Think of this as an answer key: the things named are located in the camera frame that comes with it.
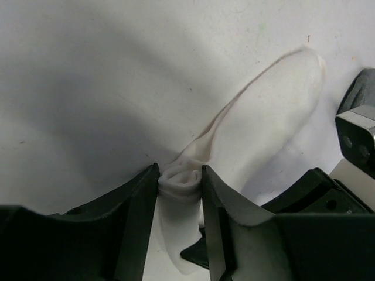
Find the white surface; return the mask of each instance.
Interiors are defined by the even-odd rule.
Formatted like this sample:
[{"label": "white surface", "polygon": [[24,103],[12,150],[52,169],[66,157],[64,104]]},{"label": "white surface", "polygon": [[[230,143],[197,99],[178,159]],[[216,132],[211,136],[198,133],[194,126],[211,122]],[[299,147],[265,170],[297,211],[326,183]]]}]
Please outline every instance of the white surface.
[{"label": "white surface", "polygon": [[[64,212],[172,161],[303,44],[327,62],[323,98],[244,194],[260,202],[310,167],[329,172],[339,101],[375,66],[374,11],[372,0],[0,0],[0,203]],[[150,266],[145,280],[199,280]]]}]

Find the black plastic part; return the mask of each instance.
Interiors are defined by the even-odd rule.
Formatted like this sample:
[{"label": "black plastic part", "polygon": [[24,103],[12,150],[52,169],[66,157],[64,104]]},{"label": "black plastic part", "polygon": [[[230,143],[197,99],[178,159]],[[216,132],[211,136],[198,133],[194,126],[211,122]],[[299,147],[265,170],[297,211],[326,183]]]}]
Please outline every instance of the black plastic part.
[{"label": "black plastic part", "polygon": [[364,69],[354,79],[343,97],[337,114],[359,107],[375,106],[375,69]]},{"label": "black plastic part", "polygon": [[374,280],[373,214],[273,214],[209,167],[202,192],[211,281]]},{"label": "black plastic part", "polygon": [[[365,205],[342,183],[332,180],[321,169],[307,171],[295,184],[262,206],[269,212],[279,213],[341,213],[369,214]],[[181,252],[181,257],[209,269],[206,237]]]},{"label": "black plastic part", "polygon": [[0,208],[0,280],[141,281],[158,192],[154,164],[65,215]]}]

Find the fabric fold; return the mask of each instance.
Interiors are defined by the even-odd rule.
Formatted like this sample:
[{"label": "fabric fold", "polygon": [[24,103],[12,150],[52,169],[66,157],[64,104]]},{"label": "fabric fold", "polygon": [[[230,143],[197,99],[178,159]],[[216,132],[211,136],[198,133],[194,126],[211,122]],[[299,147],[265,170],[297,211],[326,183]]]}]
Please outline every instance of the fabric fold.
[{"label": "fabric fold", "polygon": [[180,258],[199,238],[202,165],[233,189],[261,169],[301,129],[317,105],[324,60],[313,50],[285,56],[250,83],[211,127],[161,169],[159,212],[166,250],[184,274],[196,268]]}]

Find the crumpled cloth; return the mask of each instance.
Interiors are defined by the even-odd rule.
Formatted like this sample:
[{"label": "crumpled cloth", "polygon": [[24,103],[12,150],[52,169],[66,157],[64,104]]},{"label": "crumpled cloth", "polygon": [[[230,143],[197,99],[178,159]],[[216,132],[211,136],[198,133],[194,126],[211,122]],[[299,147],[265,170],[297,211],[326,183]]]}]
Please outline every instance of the crumpled cloth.
[{"label": "crumpled cloth", "polygon": [[201,237],[202,165],[241,192],[304,125],[318,103],[324,76],[325,62],[311,49],[282,57],[230,101],[175,161],[161,168],[157,211],[163,242],[182,273],[197,268],[180,252]]}]

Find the white cloth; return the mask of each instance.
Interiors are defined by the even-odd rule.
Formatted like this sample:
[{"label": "white cloth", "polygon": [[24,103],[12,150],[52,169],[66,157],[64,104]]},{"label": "white cloth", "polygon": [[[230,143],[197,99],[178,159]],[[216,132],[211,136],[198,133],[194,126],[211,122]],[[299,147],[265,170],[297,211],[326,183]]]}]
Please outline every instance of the white cloth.
[{"label": "white cloth", "polygon": [[162,168],[158,198],[162,235],[182,273],[195,269],[180,258],[180,252],[200,238],[202,165],[211,166],[240,192],[308,119],[324,74],[324,61],[312,50],[279,59],[227,104],[177,160]]}]

